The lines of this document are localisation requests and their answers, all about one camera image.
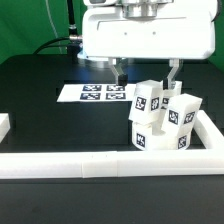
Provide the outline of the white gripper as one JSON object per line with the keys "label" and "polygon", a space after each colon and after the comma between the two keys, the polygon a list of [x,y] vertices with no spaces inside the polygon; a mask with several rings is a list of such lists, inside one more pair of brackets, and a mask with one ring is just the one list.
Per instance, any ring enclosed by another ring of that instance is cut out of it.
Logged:
{"label": "white gripper", "polygon": [[170,59],[163,89],[175,87],[182,59],[205,59],[215,51],[214,3],[166,3],[154,18],[125,18],[123,7],[96,7],[83,17],[83,48],[89,57],[109,57],[117,85],[128,75],[118,58]]}

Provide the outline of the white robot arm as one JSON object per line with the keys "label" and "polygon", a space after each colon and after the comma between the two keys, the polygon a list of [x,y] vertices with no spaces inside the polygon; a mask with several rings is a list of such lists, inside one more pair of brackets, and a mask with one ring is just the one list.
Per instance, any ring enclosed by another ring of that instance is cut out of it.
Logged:
{"label": "white robot arm", "polygon": [[171,82],[182,61],[215,51],[218,0],[84,0],[83,51],[106,58],[118,85],[123,58],[168,59]]}

